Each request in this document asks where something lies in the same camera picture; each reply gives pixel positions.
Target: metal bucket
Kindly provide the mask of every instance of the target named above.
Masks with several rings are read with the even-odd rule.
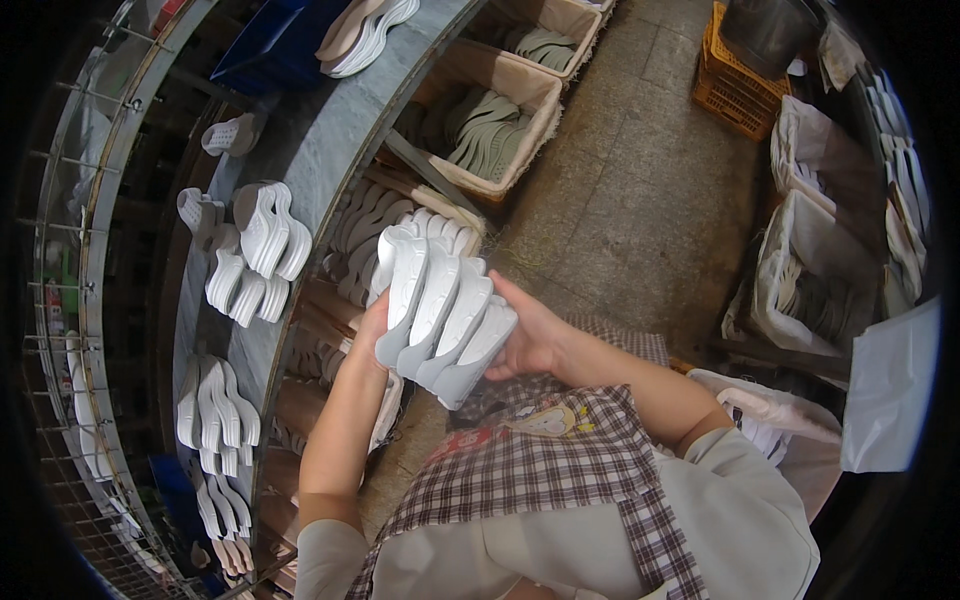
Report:
[[[731,0],[720,39],[760,77],[776,81],[797,53],[824,29],[803,0]]]

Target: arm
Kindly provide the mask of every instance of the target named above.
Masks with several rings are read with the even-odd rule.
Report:
[[[720,403],[697,382],[567,324],[496,271],[490,277],[519,324],[487,369],[488,379],[550,372],[575,388],[626,384],[650,437],[681,457],[705,433],[733,427]]]
[[[373,347],[387,329],[388,296],[367,310],[307,440],[300,459],[301,529],[332,518],[363,533],[357,489],[387,387],[387,368],[376,361]]]

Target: metal frame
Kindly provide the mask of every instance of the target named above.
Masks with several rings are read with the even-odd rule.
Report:
[[[118,97],[110,97],[90,88],[89,77],[74,83],[57,82],[55,87],[70,91],[53,137],[49,152],[33,151],[29,156],[45,161],[40,197],[35,220],[20,220],[32,236],[34,277],[28,286],[34,292],[36,334],[24,340],[24,351],[37,355],[43,370],[46,390],[35,390],[31,374],[23,373],[23,384],[36,419],[41,473],[55,509],[78,549],[97,570],[106,587],[118,598],[189,598],[206,597],[198,580],[187,581],[177,569],[159,537],[146,508],[140,500],[114,420],[110,402],[103,339],[104,269],[108,249],[108,232],[123,170],[132,152],[136,134],[147,107],[166,77],[174,59],[187,39],[218,0],[187,0],[164,30],[153,39],[121,25],[133,2],[126,2],[113,19],[101,22],[114,36],[119,32],[150,42],[146,56],[125,82]],[[96,61],[104,60],[101,54]],[[64,139],[78,115],[83,96],[114,103],[108,138],[99,160],[81,160],[64,155]],[[90,195],[78,225],[52,223],[55,177],[61,164],[95,170]],[[44,264],[49,233],[53,229],[72,231],[80,241],[77,285],[51,283],[44,280]],[[55,335],[48,319],[48,290],[76,290],[79,299],[79,334]],[[67,352],[66,341],[79,342],[86,394],[89,395],[95,425],[87,427],[103,449],[111,478],[97,481],[86,464],[78,444],[82,428],[75,419],[73,391],[65,391],[57,373],[57,355]],[[45,409],[49,403],[52,418]],[[121,498],[131,514],[122,516],[113,509],[109,495]],[[142,556],[128,541],[121,540],[110,528],[131,517],[142,536],[137,543],[153,555],[158,564],[151,572]]]

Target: concrete floor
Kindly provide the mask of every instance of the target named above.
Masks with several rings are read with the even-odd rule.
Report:
[[[689,101],[710,11],[709,0],[620,0],[490,259],[558,314],[662,333],[694,364],[747,243],[757,153]],[[371,540],[445,422],[418,391],[362,493]]]

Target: white shirt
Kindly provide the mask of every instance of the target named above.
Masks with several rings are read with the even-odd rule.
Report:
[[[802,598],[820,562],[804,504],[736,429],[697,440],[681,460],[655,453],[660,480],[711,598]],[[368,551],[332,519],[298,538],[295,600],[340,600]],[[615,504],[430,525],[384,542],[373,598],[495,600],[520,577],[564,599],[637,600],[648,589]]]

